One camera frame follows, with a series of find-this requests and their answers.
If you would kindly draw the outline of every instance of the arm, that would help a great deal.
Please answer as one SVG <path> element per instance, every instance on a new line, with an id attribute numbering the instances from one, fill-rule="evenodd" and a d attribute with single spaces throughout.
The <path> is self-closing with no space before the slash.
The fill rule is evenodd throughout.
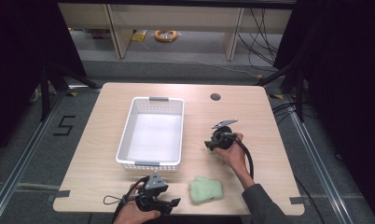
<path id="1" fill-rule="evenodd" d="M 237 138 L 243 140 L 241 133 Z M 215 148 L 215 152 L 223 159 L 237 175 L 243 185 L 243 199 L 252 214 L 255 224 L 258 223 L 288 223 L 284 212 L 272 201 L 261 185 L 256 184 L 246 169 L 245 153 L 237 144 L 233 143 L 229 149 Z"/>
<path id="2" fill-rule="evenodd" d="M 141 224 L 150 219 L 155 219 L 160 216 L 160 212 L 157 210 L 152 210 L 149 212 L 143 212 L 139 210 L 135 201 L 129 201 L 124 206 L 121 207 L 120 204 L 114 214 L 114 222 L 113 224 Z"/>

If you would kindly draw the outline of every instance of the wire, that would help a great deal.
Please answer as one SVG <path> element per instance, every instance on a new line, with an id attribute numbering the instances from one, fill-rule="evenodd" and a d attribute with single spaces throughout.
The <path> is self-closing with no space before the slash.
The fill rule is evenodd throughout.
<path id="1" fill-rule="evenodd" d="M 255 24 L 257 25 L 257 35 L 256 35 L 256 37 L 255 38 L 253 38 L 252 36 L 252 38 L 254 39 L 254 43 L 256 42 L 256 43 L 258 43 L 257 42 L 257 36 L 260 34 L 261 35 L 261 37 L 263 38 L 263 40 L 265 41 L 265 43 L 266 43 L 266 45 L 267 45 L 267 47 L 264 47 L 264 46 L 262 46 L 261 44 L 259 44 L 263 49 L 266 49 L 266 50 L 268 50 L 269 51 L 269 54 L 270 54 L 270 56 L 271 56 L 271 58 L 272 58 L 272 63 L 271 64 L 273 64 L 273 61 L 275 60 L 275 56 L 274 56 L 274 52 L 276 53 L 276 51 L 278 50 L 276 47 L 274 47 L 272 44 L 270 44 L 270 42 L 269 42 L 269 39 L 267 38 L 267 32 L 266 32 L 266 23 L 265 23 L 265 20 L 264 20 L 264 15 L 265 15 L 265 12 L 266 12 L 266 9 L 265 8 L 262 8 L 261 9 L 261 13 L 262 13 L 262 15 L 261 15 L 261 22 L 260 22 L 260 24 L 257 22 L 257 18 L 255 17 L 255 15 L 254 15 L 254 11 L 253 11 L 253 9 L 251 8 L 251 14 L 252 14 L 252 17 L 253 17 L 253 19 L 254 19 L 254 21 L 255 21 Z"/>
<path id="2" fill-rule="evenodd" d="M 255 43 L 255 41 L 251 44 L 251 45 L 248 45 L 244 40 L 243 38 L 241 37 L 240 34 L 238 34 L 238 37 L 241 39 L 241 41 L 243 42 L 243 44 L 245 45 L 245 47 L 249 50 L 248 53 L 252 52 L 254 54 L 256 54 L 257 57 L 261 58 L 263 61 L 265 61 L 266 63 L 269 63 L 272 65 L 272 60 L 266 58 L 263 54 L 259 53 L 258 51 L 256 51 L 255 49 L 253 49 L 253 45 Z"/>
<path id="3" fill-rule="evenodd" d="M 288 117 L 289 115 L 291 115 L 291 114 L 293 114 L 295 112 L 296 112 L 296 110 L 285 112 L 286 115 L 277 122 L 277 125 L 280 124 L 284 119 L 286 119 L 286 117 Z"/>
<path id="4" fill-rule="evenodd" d="M 252 179 L 254 179 L 254 163 L 252 161 L 252 156 L 248 148 L 243 144 L 243 141 L 239 137 L 237 136 L 236 137 L 226 136 L 226 137 L 236 142 L 243 149 L 243 152 L 245 152 L 246 158 L 248 159 L 248 163 L 249 163 L 249 174 L 252 177 Z"/>
<path id="5" fill-rule="evenodd" d="M 91 224 L 91 220 L 92 220 L 92 213 L 90 213 L 90 215 L 89 215 L 88 224 Z"/>
<path id="6" fill-rule="evenodd" d="M 295 111 L 285 111 L 285 112 L 283 112 L 283 113 L 280 113 L 280 114 L 277 114 L 277 115 L 274 115 L 274 117 L 275 118 L 277 118 L 277 117 L 280 117 L 281 115 L 284 115 L 284 114 L 287 114 L 287 115 L 289 115 L 289 114 L 291 114 L 291 113 L 293 113 L 293 112 L 295 112 Z"/>
<path id="7" fill-rule="evenodd" d="M 275 108 L 272 109 L 272 113 L 275 114 L 276 112 L 280 111 L 281 109 L 290 107 L 292 105 L 295 105 L 296 103 L 286 103 L 282 105 L 277 105 Z"/>
<path id="8" fill-rule="evenodd" d="M 306 114 L 306 113 L 303 113 L 303 115 L 305 115 L 305 116 L 307 116 L 307 117 L 309 117 L 309 118 L 312 118 L 312 119 L 318 119 L 318 117 L 311 116 L 311 115 L 308 115 L 308 114 Z"/>
<path id="9" fill-rule="evenodd" d="M 126 203 L 127 202 L 127 198 L 130 196 L 130 194 L 132 193 L 132 191 L 141 183 L 141 182 L 145 182 L 147 181 L 148 179 L 150 178 L 149 175 L 145 176 L 145 177 L 142 177 L 141 179 L 139 179 L 137 182 L 135 182 L 135 184 L 133 184 L 129 191 L 123 195 L 123 197 L 120 199 L 120 198 L 117 198 L 117 197 L 114 197 L 114 196 L 111 196 L 111 195 L 106 195 L 104 197 L 104 200 L 103 200 L 103 203 L 106 204 L 106 205 L 109 205 L 109 204 L 114 204 L 114 203 L 119 203 L 120 201 L 122 201 L 123 203 Z M 106 198 L 113 198 L 113 199 L 116 199 L 115 202 L 112 202 L 112 203 L 106 203 L 105 200 Z"/>
<path id="10" fill-rule="evenodd" d="M 140 43 L 142 44 L 142 46 L 144 46 L 146 49 L 148 49 L 148 50 L 150 50 L 150 51 L 153 51 L 153 50 L 150 49 L 147 45 L 145 45 L 142 41 L 139 41 L 139 42 L 140 42 Z M 222 68 L 222 69 L 228 70 L 228 71 L 230 71 L 230 72 L 245 73 L 245 74 L 248 74 L 249 76 L 252 76 L 252 77 L 256 77 L 256 78 L 258 78 L 257 75 L 254 75 L 254 74 L 249 73 L 249 72 L 247 72 L 247 71 L 236 70 L 236 69 L 230 69 L 230 68 L 224 67 L 224 66 L 222 66 L 222 65 L 209 64 L 209 63 L 199 63 L 199 62 L 189 62 L 189 61 L 180 61 L 180 60 L 176 60 L 176 59 L 161 58 L 161 57 L 156 56 L 156 55 L 155 55 L 155 57 L 158 58 L 158 59 L 161 59 L 161 60 L 166 60 L 166 61 L 171 61 L 171 62 L 177 62 L 177 63 L 193 63 L 193 64 L 196 63 L 196 64 L 203 64 L 203 65 L 207 65 L 207 66 L 219 67 L 219 68 Z"/>
<path id="11" fill-rule="evenodd" d="M 113 199 L 116 199 L 116 201 L 115 201 L 115 202 L 112 202 L 112 203 L 106 203 L 105 200 L 106 200 L 107 198 L 113 198 Z M 109 205 L 109 204 L 119 203 L 120 201 L 121 201 L 120 198 L 114 197 L 114 196 L 112 196 L 112 195 L 106 195 L 106 196 L 104 197 L 103 203 L 106 204 L 106 205 Z"/>
<path id="12" fill-rule="evenodd" d="M 310 200 L 310 202 L 312 203 L 312 205 L 313 205 L 313 207 L 314 207 L 316 213 L 318 214 L 319 218 L 321 219 L 321 222 L 322 222 L 323 224 L 325 224 L 324 218 L 322 217 L 321 213 L 319 212 L 319 209 L 318 209 L 318 207 L 316 206 L 316 203 L 315 203 L 315 201 L 313 200 L 312 196 L 310 195 L 309 191 L 306 190 L 306 188 L 304 188 L 303 184 L 301 184 L 301 182 L 300 182 L 300 180 L 298 179 L 297 176 L 295 176 L 295 175 L 293 175 L 293 176 L 295 177 L 296 181 L 299 183 L 299 185 L 301 186 L 301 188 L 304 190 L 304 192 L 305 192 L 305 193 L 307 194 L 307 196 L 309 197 L 309 200 Z"/>

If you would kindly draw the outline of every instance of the basket handle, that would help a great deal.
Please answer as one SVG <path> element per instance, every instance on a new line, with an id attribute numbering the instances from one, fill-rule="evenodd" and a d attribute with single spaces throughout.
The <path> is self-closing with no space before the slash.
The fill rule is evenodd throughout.
<path id="1" fill-rule="evenodd" d="M 136 161 L 134 165 L 139 166 L 160 166 L 158 161 Z"/>
<path id="2" fill-rule="evenodd" d="M 162 101 L 162 102 L 168 102 L 169 98 L 168 97 L 155 97 L 155 96 L 150 96 L 149 101 Z"/>

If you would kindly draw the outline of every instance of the round hole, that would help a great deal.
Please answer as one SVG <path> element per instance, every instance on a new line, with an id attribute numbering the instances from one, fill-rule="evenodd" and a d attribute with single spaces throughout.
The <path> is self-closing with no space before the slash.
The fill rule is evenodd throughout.
<path id="1" fill-rule="evenodd" d="M 218 101 L 218 100 L 220 100 L 220 95 L 217 94 L 217 93 L 212 93 L 212 94 L 211 94 L 211 99 L 212 99 L 213 101 Z"/>

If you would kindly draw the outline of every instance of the person's hand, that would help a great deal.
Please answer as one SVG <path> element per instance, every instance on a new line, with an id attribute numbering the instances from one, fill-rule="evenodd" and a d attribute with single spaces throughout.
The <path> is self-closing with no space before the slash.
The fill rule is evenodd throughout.
<path id="1" fill-rule="evenodd" d="M 135 201 L 127 202 L 118 213 L 114 224 L 141 224 L 150 219 L 158 218 L 161 213 L 157 210 L 149 212 L 143 212 L 139 210 Z"/>
<path id="2" fill-rule="evenodd" d="M 243 141 L 242 133 L 234 134 L 237 135 L 237 141 Z M 231 147 L 228 149 L 216 147 L 214 152 L 216 152 L 222 158 L 222 162 L 224 164 L 227 164 L 233 170 L 233 172 L 240 179 L 244 189 L 247 189 L 255 184 L 254 180 L 251 178 L 248 170 L 246 169 L 245 152 L 240 145 L 238 145 L 238 143 L 233 142 Z"/>
<path id="3" fill-rule="evenodd" d="M 235 134 L 237 135 L 237 139 L 243 141 L 242 133 Z M 233 142 L 229 149 L 216 147 L 214 151 L 222 158 L 222 162 L 231 167 L 234 172 L 246 170 L 245 153 L 236 142 Z"/>

